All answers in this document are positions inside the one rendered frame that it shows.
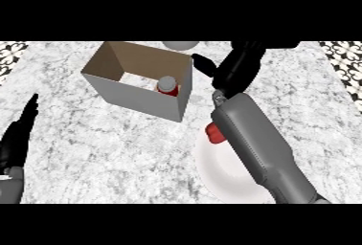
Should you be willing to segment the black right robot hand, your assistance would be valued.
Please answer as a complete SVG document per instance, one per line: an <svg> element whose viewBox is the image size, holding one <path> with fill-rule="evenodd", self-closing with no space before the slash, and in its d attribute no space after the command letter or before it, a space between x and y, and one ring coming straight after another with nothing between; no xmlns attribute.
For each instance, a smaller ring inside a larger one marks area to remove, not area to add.
<svg viewBox="0 0 362 245"><path fill-rule="evenodd" d="M259 73L261 59L268 49L293 49L301 41L233 41L233 51L219 66L204 56L194 54L194 67L213 78L213 87L231 99L243 93Z"/></svg>

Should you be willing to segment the red can with grey top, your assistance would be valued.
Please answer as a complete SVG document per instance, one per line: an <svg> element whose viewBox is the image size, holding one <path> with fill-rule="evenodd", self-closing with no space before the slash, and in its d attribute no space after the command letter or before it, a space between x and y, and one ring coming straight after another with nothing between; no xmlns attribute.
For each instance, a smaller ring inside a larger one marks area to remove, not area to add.
<svg viewBox="0 0 362 245"><path fill-rule="evenodd" d="M166 76L159 80L157 91L169 96L179 94L179 85L173 77Z"/></svg>

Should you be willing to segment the open cardboard box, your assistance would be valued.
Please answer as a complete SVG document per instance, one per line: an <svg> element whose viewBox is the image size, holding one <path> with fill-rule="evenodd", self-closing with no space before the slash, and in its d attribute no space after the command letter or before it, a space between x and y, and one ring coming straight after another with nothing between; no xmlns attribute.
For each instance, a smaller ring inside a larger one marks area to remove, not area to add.
<svg viewBox="0 0 362 245"><path fill-rule="evenodd" d="M105 41L82 73L108 103L182 121L193 90L190 55L123 41ZM166 76L176 79L176 97L157 91L157 82Z"/></svg>

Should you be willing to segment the white plate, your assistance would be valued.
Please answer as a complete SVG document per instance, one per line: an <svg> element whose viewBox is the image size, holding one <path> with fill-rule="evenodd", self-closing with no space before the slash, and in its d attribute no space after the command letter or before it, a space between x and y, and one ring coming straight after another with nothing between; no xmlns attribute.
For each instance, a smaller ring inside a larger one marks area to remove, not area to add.
<svg viewBox="0 0 362 245"><path fill-rule="evenodd" d="M244 163L228 142L213 144L200 131L194 148L196 166L215 197L228 204L274 204L267 189L255 183Z"/></svg>

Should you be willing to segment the grey round object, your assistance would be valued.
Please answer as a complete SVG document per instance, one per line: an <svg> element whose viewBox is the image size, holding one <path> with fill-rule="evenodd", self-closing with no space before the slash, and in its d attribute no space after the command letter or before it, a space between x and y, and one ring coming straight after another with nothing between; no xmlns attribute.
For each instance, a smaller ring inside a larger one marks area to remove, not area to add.
<svg viewBox="0 0 362 245"><path fill-rule="evenodd" d="M176 51L187 51L199 45L199 41L165 41L165 46Z"/></svg>

